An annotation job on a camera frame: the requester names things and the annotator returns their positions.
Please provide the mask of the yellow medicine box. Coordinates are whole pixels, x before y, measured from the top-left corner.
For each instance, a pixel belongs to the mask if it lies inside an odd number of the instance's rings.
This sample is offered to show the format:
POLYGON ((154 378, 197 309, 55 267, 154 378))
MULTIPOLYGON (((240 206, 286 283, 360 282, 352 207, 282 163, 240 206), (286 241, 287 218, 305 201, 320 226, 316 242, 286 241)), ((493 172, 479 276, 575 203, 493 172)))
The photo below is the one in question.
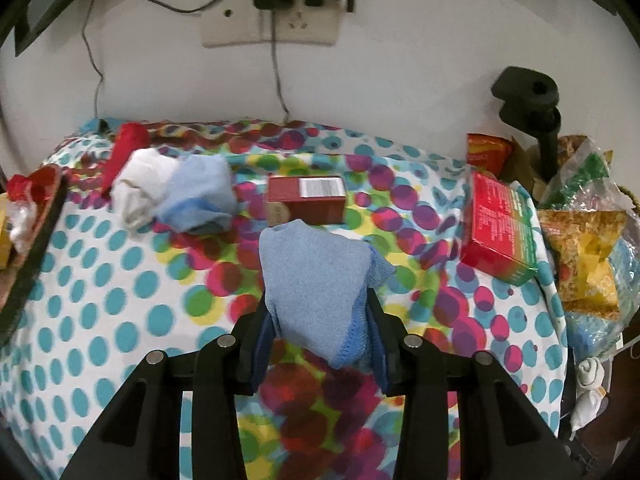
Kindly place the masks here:
POLYGON ((0 195, 0 270, 4 270, 6 268, 12 252, 8 203, 8 196, 6 193, 2 193, 0 195))

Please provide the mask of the light blue sock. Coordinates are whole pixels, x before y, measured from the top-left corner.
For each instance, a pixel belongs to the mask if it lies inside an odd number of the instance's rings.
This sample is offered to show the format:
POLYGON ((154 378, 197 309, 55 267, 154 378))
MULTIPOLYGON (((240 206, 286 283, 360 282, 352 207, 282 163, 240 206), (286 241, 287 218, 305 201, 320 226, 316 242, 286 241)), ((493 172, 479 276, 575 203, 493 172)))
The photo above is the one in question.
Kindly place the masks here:
POLYGON ((262 231, 265 304, 277 336, 338 370, 369 353, 367 294, 395 267, 364 240, 294 220, 262 231))
POLYGON ((154 211, 176 233, 218 234, 231 229, 238 209, 231 167, 224 155, 190 155, 169 178, 154 211))

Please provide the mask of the clear plastic bag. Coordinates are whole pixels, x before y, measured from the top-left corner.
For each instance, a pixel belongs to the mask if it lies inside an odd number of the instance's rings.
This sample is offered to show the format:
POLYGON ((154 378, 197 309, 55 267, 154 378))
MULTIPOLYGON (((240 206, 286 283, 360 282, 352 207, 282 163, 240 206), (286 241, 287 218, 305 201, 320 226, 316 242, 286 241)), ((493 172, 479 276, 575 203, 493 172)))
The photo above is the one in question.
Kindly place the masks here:
POLYGON ((28 251, 30 238, 37 219, 37 205, 34 202, 9 202, 9 237, 20 255, 28 251))

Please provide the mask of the red sock with gold print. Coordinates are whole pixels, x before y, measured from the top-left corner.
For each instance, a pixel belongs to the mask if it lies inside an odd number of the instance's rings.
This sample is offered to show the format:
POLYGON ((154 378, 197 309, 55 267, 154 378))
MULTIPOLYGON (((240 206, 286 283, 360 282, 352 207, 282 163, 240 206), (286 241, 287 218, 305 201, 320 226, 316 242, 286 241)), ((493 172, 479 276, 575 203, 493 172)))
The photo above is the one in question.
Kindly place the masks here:
POLYGON ((50 200, 61 182, 58 166, 42 166, 28 176, 16 174, 6 185, 6 194, 14 203, 44 204, 50 200))

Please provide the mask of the small white sock bundle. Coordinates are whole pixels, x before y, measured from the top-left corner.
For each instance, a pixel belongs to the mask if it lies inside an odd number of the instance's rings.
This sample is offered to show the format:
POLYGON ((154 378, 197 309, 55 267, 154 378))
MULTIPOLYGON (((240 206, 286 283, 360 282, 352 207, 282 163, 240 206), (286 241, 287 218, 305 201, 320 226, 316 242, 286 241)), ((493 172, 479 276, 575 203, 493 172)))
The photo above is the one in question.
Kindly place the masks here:
POLYGON ((570 415, 570 429, 573 432, 589 425, 598 416, 606 396, 603 382, 604 366, 599 359, 587 358, 578 363, 576 404, 570 415))

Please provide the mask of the blue plastic bag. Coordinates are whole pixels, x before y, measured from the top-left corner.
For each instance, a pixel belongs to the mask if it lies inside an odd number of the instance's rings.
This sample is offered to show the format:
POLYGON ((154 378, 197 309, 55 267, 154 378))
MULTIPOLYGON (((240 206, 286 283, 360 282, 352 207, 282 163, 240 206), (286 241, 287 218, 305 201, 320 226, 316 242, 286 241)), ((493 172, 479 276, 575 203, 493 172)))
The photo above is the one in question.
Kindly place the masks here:
POLYGON ((608 262, 613 268, 619 314, 612 320, 595 315, 565 311, 566 336, 576 361, 606 360, 616 341, 639 309, 639 252, 628 240, 619 240, 608 262))

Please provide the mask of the polka dot table cloth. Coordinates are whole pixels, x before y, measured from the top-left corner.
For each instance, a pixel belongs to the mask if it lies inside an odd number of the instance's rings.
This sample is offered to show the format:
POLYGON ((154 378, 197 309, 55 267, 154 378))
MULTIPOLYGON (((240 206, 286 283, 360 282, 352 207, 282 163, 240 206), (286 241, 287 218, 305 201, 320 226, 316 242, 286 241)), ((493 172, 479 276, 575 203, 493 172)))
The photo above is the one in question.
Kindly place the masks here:
POLYGON ((313 122, 257 119, 149 125, 160 154, 221 153, 239 209, 231 230, 196 237, 152 223, 128 232, 101 195, 113 133, 86 125, 50 156, 70 181, 11 340, 1 411, 40 477, 58 478, 104 406, 151 350, 174 356, 228 333, 262 293, 258 238, 273 174, 338 174, 335 232, 366 240, 396 269, 384 309, 446 352, 492 352, 551 429, 559 427, 566 323, 546 259, 514 287, 459 259, 464 162, 313 122))

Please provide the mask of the red green flat box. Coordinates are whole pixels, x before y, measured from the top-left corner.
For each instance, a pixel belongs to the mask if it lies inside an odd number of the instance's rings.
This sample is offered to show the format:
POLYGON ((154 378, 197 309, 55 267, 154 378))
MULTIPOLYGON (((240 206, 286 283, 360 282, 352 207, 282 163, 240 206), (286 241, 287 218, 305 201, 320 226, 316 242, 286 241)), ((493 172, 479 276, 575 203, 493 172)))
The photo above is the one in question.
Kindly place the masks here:
POLYGON ((474 171, 463 215, 461 261, 500 281, 523 285, 537 271, 531 218, 523 194, 474 171))

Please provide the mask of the yellow snack bag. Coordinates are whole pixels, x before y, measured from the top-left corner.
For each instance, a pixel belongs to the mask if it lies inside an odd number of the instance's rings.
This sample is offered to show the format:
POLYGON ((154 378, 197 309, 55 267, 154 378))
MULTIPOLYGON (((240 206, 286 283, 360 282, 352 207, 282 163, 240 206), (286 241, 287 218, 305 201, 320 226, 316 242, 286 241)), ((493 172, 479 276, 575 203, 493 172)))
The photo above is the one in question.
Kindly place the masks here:
POLYGON ((555 258, 556 288, 564 309, 617 318, 620 308, 608 257, 623 234, 626 212, 541 209, 538 219, 555 258))

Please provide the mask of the green clear snack bag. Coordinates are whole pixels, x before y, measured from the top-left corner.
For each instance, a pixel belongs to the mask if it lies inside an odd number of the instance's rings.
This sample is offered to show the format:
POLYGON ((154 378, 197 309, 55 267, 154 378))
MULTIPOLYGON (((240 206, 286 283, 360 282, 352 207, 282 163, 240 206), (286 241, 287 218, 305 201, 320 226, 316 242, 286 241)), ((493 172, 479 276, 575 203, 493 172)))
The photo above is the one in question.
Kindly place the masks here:
POLYGON ((606 152, 588 136, 561 136, 558 173, 549 181, 539 209, 633 211, 634 202, 614 182, 606 152))

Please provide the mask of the red round tray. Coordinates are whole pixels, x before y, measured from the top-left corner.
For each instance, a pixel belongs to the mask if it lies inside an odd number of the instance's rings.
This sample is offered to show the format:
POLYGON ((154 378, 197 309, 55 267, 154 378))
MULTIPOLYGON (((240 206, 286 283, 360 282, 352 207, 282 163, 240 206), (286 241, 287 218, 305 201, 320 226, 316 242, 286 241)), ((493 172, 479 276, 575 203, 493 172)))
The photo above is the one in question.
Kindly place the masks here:
POLYGON ((20 322, 67 193, 65 171, 59 166, 43 166, 30 177, 43 186, 43 204, 36 208, 34 226, 26 235, 24 255, 17 252, 11 256, 8 267, 1 271, 2 346, 8 343, 20 322))

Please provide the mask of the red snack packet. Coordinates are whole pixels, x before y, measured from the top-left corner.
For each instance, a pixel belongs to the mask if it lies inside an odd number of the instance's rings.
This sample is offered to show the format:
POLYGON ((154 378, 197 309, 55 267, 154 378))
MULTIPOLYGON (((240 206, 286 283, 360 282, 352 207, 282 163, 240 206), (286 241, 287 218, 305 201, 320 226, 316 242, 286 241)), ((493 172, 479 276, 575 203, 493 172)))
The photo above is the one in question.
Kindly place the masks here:
POLYGON ((500 136, 469 133, 466 136, 466 162, 498 178, 513 151, 513 143, 500 136))

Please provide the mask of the dark red barcode box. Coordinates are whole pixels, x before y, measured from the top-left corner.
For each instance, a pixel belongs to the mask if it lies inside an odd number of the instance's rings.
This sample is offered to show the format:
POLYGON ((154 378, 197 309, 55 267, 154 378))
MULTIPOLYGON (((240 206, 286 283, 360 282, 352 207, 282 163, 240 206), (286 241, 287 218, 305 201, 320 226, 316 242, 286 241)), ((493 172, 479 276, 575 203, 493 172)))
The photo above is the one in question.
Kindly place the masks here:
POLYGON ((308 226, 341 224, 347 193, 341 177, 270 177, 265 214, 270 226, 302 220, 308 226))

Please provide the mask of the black clamp stand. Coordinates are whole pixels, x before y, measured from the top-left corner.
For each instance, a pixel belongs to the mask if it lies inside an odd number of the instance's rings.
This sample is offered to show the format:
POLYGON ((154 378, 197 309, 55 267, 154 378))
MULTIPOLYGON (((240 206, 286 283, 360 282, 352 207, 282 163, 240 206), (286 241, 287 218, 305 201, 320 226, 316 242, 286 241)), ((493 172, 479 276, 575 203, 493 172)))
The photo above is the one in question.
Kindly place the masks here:
POLYGON ((506 125, 534 138, 539 148, 539 174, 549 181, 558 172, 558 136, 561 113, 558 85, 548 75, 509 66, 491 86, 503 102, 499 117, 506 125))

